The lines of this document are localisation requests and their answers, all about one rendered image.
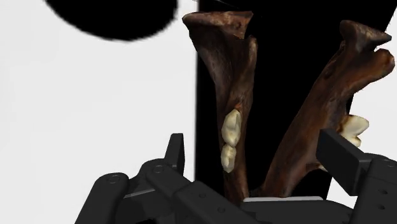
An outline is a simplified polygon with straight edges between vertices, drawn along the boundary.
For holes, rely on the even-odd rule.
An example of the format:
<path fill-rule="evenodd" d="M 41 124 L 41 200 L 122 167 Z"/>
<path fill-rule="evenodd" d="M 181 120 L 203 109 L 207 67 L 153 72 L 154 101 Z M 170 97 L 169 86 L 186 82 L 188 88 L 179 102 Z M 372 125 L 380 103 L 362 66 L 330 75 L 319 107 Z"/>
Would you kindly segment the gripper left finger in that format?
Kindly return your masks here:
<path fill-rule="evenodd" d="M 259 224 L 207 185 L 186 179 L 184 167 L 183 134 L 175 133 L 164 158 L 143 163 L 135 177 L 98 178 L 74 224 Z"/>

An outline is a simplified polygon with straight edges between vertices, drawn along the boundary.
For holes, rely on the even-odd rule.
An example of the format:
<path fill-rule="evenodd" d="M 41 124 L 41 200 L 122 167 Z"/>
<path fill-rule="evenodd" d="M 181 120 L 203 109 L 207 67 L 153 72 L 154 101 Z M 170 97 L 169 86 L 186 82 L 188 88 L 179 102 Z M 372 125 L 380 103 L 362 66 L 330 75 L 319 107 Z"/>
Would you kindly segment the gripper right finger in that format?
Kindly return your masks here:
<path fill-rule="evenodd" d="M 316 157 L 357 197 L 349 224 L 397 224 L 397 161 L 365 153 L 332 129 L 320 130 Z"/>

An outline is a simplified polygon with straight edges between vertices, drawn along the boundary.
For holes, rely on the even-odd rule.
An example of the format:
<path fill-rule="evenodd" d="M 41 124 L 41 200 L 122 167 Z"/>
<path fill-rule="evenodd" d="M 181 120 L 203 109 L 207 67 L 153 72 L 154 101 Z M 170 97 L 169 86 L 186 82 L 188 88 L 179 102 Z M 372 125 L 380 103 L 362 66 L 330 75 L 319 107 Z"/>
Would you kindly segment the brown jawbone with pale teeth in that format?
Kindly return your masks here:
<path fill-rule="evenodd" d="M 250 11 L 193 12 L 183 17 L 190 39 L 211 75 L 216 93 L 217 149 L 228 200 L 289 197 L 310 172 L 325 169 L 316 158 L 319 131 L 336 130 L 355 146 L 368 120 L 350 115 L 346 102 L 368 84 L 387 76 L 394 57 L 382 48 L 390 35 L 351 20 L 340 23 L 339 50 L 314 82 L 302 107 L 281 140 L 264 183 L 247 185 L 245 138 L 253 103 L 258 43 L 247 36 Z"/>

